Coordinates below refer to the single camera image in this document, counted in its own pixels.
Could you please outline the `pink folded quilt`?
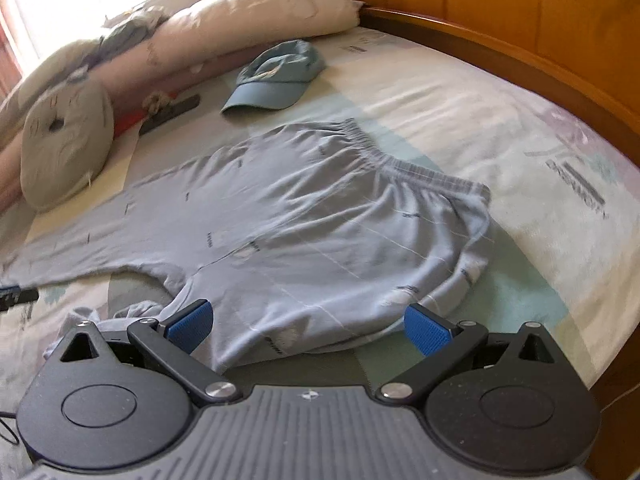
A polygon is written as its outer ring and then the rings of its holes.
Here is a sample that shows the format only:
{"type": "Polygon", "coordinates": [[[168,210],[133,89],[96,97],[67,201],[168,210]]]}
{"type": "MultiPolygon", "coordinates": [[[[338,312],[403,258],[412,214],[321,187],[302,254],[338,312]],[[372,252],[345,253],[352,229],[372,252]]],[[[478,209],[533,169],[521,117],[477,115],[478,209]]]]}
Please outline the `pink folded quilt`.
{"type": "MultiPolygon", "coordinates": [[[[248,62],[285,40],[336,34],[359,23],[355,0],[201,0],[132,49],[89,68],[107,91],[116,116],[140,108],[154,92],[177,94],[248,62]]],[[[25,118],[1,136],[1,206],[21,196],[25,118]]]]}

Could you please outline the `wooden headboard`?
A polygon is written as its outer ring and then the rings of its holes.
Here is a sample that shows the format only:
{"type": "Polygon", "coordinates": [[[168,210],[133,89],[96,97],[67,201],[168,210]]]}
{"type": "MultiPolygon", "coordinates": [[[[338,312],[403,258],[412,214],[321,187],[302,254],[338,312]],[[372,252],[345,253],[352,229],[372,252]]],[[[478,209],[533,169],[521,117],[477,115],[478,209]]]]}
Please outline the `wooden headboard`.
{"type": "MultiPolygon", "coordinates": [[[[360,0],[365,25],[416,40],[536,92],[639,160],[639,0],[360,0]]],[[[639,247],[605,273],[576,325],[614,351],[593,385],[602,426],[588,470],[639,474],[639,247]]]]}

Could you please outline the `blue baseball cap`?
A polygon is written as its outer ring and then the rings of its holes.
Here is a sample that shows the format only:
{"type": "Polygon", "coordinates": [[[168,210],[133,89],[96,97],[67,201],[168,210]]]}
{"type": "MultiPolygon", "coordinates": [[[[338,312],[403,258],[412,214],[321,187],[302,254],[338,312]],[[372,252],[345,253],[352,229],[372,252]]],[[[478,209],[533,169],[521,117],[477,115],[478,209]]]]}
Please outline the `blue baseball cap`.
{"type": "Polygon", "coordinates": [[[294,105],[326,69],[322,54],[310,42],[288,40],[265,50],[236,77],[221,111],[249,107],[285,110],[294,105]]]}

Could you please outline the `grey cat face cushion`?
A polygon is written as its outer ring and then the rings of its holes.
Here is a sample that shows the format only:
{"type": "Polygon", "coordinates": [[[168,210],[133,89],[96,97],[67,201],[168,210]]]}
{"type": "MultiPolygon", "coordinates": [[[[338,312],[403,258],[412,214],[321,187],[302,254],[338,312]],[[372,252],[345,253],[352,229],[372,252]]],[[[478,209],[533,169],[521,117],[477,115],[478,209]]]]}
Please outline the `grey cat face cushion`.
{"type": "Polygon", "coordinates": [[[99,81],[66,81],[43,93],[23,129],[26,203],[43,212],[82,191],[102,171],[113,140],[112,102],[99,81]]]}

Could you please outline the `grey-blue pants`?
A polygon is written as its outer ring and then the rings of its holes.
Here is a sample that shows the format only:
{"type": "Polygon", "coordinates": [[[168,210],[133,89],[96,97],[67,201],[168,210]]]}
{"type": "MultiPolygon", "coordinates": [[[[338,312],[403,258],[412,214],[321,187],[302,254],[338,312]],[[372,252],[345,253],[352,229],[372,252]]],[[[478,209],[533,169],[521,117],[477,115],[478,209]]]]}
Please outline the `grey-blue pants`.
{"type": "Polygon", "coordinates": [[[2,262],[4,284],[134,271],[164,320],[214,310],[207,364],[352,348],[409,304],[459,307],[495,243],[485,185],[380,151],[353,120],[288,124],[130,185],[2,262]]]}

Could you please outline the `black phone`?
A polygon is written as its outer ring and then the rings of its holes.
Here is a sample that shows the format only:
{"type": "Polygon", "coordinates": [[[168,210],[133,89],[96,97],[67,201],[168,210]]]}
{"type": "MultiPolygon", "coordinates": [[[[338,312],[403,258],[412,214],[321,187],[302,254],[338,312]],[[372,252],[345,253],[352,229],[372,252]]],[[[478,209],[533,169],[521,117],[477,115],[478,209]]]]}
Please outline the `black phone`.
{"type": "Polygon", "coordinates": [[[201,96],[199,94],[189,96],[180,101],[171,101],[168,96],[164,96],[163,94],[152,96],[148,106],[149,116],[142,122],[139,129],[139,136],[144,136],[163,124],[166,124],[166,122],[170,122],[186,114],[186,112],[194,110],[200,103],[201,96]]]}

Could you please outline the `orange red object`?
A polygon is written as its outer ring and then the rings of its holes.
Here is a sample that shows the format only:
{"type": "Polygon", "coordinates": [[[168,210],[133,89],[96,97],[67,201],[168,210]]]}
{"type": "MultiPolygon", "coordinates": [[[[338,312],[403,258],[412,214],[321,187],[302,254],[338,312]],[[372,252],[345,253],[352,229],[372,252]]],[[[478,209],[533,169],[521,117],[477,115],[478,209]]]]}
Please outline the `orange red object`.
{"type": "Polygon", "coordinates": [[[114,119],[114,137],[118,138],[132,126],[141,122],[146,117],[144,110],[133,110],[132,112],[114,119]]]}

